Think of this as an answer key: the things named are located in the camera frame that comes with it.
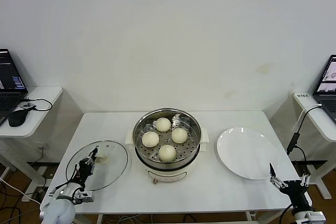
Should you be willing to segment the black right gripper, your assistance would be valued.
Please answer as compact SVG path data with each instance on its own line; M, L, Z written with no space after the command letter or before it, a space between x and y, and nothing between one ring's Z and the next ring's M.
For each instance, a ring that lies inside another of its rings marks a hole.
M311 210L305 193L308 189L311 175L303 173L300 180L281 180L276 176L275 170L271 163L270 167L270 182L280 190L281 193L290 198L294 210Z

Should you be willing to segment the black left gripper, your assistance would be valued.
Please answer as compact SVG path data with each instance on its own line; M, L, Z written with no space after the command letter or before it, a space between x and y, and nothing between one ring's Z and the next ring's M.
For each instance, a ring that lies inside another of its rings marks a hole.
M88 158L82 159L79 162L79 179L84 184L89 176L92 175L94 169L94 163L96 160L97 148L94 148Z

